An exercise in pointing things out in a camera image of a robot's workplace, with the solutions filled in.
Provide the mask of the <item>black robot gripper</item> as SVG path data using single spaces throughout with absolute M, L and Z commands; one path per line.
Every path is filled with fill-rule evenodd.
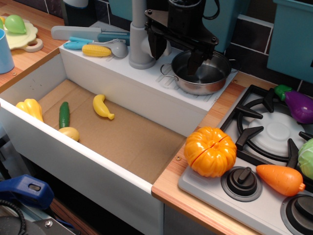
M 151 55 L 158 60 L 173 42 L 190 50 L 187 75 L 194 75 L 207 59 L 212 59 L 219 43 L 203 24 L 202 20 L 213 20 L 219 15 L 219 2 L 213 1 L 213 12 L 205 13 L 205 0 L 167 0 L 168 10 L 147 9 L 145 25 Z

